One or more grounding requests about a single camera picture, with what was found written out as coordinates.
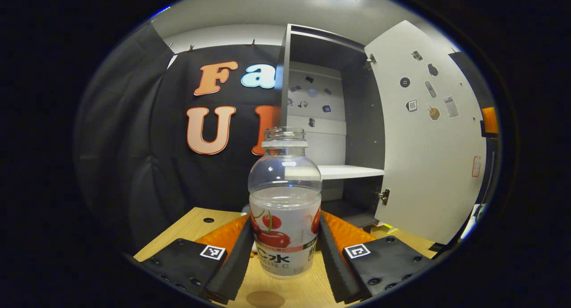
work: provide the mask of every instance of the bottle neck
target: bottle neck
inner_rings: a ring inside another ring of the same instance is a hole
[[[265,149],[265,156],[285,156],[285,155],[306,155],[305,147],[267,147]]]

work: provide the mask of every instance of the cabinet door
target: cabinet door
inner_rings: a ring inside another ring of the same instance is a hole
[[[454,61],[408,21],[365,52],[377,61],[371,66],[384,114],[383,191],[390,190],[375,218],[446,244],[469,216],[482,184],[486,141],[474,92]],[[478,164],[481,170],[473,170]]]

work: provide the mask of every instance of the plastic bottle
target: plastic bottle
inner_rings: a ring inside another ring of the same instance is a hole
[[[261,147],[265,155],[248,176],[257,255],[271,277],[299,277],[313,263],[321,208],[321,173],[305,155],[308,144],[303,129],[268,129]]]

